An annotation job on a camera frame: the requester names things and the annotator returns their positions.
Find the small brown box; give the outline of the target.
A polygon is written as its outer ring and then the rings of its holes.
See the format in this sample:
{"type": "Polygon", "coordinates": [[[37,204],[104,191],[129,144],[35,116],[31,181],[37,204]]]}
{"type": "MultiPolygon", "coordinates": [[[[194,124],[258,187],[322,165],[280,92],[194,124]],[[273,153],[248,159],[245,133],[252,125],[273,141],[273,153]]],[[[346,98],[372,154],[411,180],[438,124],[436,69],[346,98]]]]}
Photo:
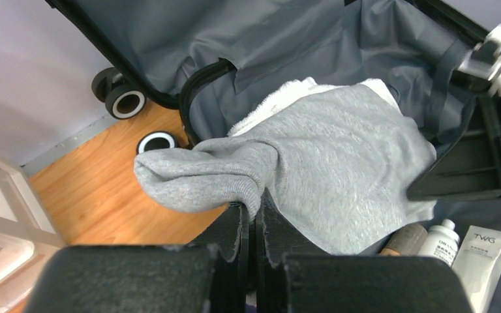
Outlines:
{"type": "Polygon", "coordinates": [[[427,230],[419,223],[397,230],[380,251],[381,256],[415,256],[427,238],[427,230]]]}

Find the small white bottle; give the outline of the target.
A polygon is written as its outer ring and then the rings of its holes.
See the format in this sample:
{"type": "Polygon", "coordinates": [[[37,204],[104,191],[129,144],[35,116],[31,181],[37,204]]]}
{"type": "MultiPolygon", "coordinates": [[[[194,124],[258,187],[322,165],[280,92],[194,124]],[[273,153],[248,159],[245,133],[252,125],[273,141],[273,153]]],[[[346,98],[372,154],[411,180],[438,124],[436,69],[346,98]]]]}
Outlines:
{"type": "Polygon", "coordinates": [[[455,231],[455,223],[444,219],[441,224],[428,230],[427,237],[418,251],[418,256],[437,258],[452,266],[459,250],[460,237],[455,231]]]}

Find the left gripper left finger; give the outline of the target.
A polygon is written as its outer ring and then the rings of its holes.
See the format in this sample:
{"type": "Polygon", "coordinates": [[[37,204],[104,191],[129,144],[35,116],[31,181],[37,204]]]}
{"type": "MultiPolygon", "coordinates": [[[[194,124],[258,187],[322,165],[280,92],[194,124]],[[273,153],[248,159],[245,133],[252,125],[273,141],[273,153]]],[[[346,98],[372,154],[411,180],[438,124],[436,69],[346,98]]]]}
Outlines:
{"type": "Polygon", "coordinates": [[[249,215],[232,203],[185,245],[77,245],[46,264],[26,312],[244,312],[249,215]]]}

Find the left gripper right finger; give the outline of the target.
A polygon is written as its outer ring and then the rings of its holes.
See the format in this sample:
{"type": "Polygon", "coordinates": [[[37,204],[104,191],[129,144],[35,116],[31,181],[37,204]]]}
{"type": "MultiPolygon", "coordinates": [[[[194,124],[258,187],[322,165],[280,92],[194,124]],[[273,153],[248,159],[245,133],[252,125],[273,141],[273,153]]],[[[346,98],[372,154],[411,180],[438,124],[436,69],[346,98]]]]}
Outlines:
{"type": "Polygon", "coordinates": [[[306,239],[262,195],[255,219],[259,312],[469,312],[457,275],[440,260],[334,256],[306,239]]]}

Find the grey garment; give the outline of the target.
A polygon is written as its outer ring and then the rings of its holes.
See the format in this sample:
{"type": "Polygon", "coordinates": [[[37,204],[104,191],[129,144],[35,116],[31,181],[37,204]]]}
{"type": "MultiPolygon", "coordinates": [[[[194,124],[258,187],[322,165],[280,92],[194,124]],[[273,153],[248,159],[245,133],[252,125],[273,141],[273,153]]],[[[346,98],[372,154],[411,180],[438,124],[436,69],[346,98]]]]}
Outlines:
{"type": "Polygon", "coordinates": [[[406,189],[434,147],[379,79],[312,85],[246,131],[193,149],[139,154],[134,174],[157,203],[184,213],[243,203],[250,218],[269,191],[281,215],[330,254],[357,254],[399,228],[433,217],[434,201],[406,189]]]}

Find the white towel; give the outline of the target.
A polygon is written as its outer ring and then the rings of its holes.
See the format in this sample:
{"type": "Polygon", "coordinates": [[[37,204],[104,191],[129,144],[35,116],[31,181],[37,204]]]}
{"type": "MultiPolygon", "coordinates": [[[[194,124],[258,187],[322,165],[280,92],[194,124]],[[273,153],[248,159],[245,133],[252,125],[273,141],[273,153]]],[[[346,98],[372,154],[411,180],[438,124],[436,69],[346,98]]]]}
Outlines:
{"type": "Polygon", "coordinates": [[[274,136],[302,137],[304,131],[319,135],[381,130],[402,130],[413,123],[404,116],[389,87],[379,78],[353,85],[324,85],[312,77],[292,80],[266,96],[245,118],[229,131],[229,137],[258,135],[272,130],[274,136]]]}

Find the white plastic drawer organizer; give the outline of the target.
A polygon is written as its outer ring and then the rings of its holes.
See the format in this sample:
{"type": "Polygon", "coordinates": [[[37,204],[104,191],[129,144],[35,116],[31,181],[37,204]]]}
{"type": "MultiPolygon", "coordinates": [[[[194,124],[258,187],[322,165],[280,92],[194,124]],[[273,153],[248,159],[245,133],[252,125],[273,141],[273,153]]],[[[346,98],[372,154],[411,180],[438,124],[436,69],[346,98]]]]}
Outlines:
{"type": "Polygon", "coordinates": [[[65,245],[22,169],[0,157],[0,312],[27,297],[65,245]]]}

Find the white black space suitcase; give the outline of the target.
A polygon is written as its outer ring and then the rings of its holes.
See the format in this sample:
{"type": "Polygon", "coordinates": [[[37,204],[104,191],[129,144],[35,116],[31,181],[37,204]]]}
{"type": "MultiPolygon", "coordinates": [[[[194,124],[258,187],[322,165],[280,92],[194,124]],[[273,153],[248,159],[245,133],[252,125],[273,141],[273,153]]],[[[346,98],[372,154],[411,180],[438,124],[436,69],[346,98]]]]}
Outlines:
{"type": "MultiPolygon", "coordinates": [[[[487,30],[445,1],[50,1],[191,144],[227,135],[276,86],[383,80],[441,153],[476,94],[458,64],[487,30]]],[[[436,200],[435,218],[501,231],[501,198],[436,200]]],[[[501,312],[501,277],[490,312],[501,312]]]]}

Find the white flat box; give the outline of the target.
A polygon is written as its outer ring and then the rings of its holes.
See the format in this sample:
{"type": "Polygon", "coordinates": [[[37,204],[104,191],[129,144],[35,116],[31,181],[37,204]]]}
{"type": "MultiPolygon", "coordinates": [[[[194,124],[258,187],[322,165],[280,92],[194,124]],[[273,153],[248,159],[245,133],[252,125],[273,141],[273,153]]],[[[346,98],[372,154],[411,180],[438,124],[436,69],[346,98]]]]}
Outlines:
{"type": "Polygon", "coordinates": [[[501,231],[471,225],[451,268],[473,312],[487,312],[501,277],[501,231]]]}

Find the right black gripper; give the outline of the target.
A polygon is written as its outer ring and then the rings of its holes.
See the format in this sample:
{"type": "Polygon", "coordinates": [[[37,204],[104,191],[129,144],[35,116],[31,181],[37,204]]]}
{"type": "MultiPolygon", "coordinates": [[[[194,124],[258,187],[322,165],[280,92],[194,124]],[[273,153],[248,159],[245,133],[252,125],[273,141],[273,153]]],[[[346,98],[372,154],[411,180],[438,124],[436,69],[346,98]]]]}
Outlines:
{"type": "Polygon", "coordinates": [[[474,95],[460,126],[439,140],[442,151],[408,187],[410,200],[501,198],[501,96],[474,95]]]}

